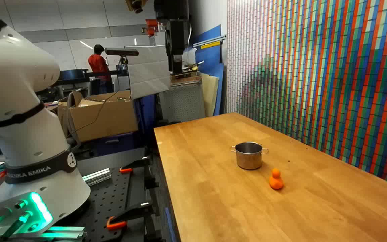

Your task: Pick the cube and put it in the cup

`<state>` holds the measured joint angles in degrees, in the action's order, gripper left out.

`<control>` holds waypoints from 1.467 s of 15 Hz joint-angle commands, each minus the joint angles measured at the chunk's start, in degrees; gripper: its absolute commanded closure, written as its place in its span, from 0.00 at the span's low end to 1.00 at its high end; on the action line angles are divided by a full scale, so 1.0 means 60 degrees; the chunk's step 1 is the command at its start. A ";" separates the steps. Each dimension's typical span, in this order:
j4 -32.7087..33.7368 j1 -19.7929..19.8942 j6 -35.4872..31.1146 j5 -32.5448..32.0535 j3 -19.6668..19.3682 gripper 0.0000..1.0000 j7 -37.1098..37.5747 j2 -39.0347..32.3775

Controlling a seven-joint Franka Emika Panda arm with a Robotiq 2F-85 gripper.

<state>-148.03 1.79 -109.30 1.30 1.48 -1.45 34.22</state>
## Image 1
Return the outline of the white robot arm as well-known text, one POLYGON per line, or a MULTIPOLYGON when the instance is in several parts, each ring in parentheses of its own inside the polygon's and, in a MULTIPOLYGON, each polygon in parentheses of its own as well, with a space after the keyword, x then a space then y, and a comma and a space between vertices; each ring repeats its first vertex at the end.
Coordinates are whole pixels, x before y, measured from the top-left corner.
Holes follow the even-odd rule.
POLYGON ((57 116, 37 97, 59 74, 48 52, 0 19, 0 239, 31 239, 90 196, 57 116))

